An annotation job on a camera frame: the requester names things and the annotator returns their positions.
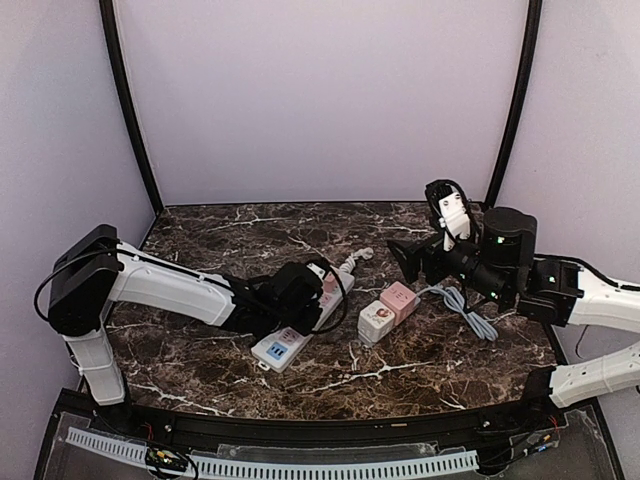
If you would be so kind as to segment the pink plug adapter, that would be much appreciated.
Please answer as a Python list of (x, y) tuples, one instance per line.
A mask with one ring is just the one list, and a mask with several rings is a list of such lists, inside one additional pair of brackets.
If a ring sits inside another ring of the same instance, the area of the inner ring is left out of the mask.
[(339, 282), (333, 274), (329, 274), (324, 278), (323, 291), (327, 295), (334, 295), (340, 292)]

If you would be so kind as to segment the pink cube socket adapter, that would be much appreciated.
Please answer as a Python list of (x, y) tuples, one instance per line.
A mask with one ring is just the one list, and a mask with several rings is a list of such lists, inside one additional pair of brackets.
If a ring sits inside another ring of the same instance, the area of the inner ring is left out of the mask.
[(394, 325), (400, 325), (417, 308), (420, 298), (403, 283), (396, 281), (383, 290), (379, 300), (395, 315)]

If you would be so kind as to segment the white multicolour power strip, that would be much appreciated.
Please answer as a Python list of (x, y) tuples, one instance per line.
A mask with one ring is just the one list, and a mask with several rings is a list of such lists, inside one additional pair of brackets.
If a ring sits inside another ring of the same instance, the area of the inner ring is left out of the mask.
[(311, 299), (310, 313), (290, 321), (258, 341), (251, 353), (258, 367), (265, 371), (283, 373), (314, 335), (335, 330), (348, 312), (347, 295), (355, 284), (353, 271), (358, 260), (370, 260), (371, 247), (356, 250), (339, 266), (331, 265), (324, 257), (306, 262), (306, 267), (321, 281), (322, 293)]

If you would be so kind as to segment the white cube socket adapter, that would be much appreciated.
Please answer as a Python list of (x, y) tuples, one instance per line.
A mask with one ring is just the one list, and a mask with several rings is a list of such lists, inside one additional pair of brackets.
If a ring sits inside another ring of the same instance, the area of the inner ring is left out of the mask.
[(375, 300), (359, 313), (357, 332), (359, 340), (372, 347), (394, 327), (395, 313), (380, 300)]

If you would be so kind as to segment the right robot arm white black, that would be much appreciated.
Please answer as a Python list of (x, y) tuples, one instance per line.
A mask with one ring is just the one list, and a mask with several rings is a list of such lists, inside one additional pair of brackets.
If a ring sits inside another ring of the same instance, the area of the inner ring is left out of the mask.
[[(387, 246), (409, 283), (430, 285), (452, 277), (499, 310), (541, 324), (639, 330), (639, 287), (610, 279), (587, 262), (535, 251), (537, 221), (509, 207), (487, 210), (478, 239), (465, 212), (442, 215), (439, 233), (423, 241), (390, 240)], [(566, 408), (639, 383), (639, 346), (582, 363), (529, 373), (521, 401)]]

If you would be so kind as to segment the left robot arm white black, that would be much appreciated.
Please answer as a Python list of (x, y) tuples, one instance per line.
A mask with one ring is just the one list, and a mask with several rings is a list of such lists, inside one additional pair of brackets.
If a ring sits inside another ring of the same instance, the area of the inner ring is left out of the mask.
[[(46, 309), (39, 308), (43, 291)], [(206, 274), (147, 255), (101, 224), (57, 259), (33, 304), (69, 346), (94, 401), (112, 406), (125, 402), (127, 389), (103, 325), (109, 305), (154, 307), (260, 340), (283, 327), (313, 333), (322, 295), (322, 279), (304, 263), (249, 280)]]

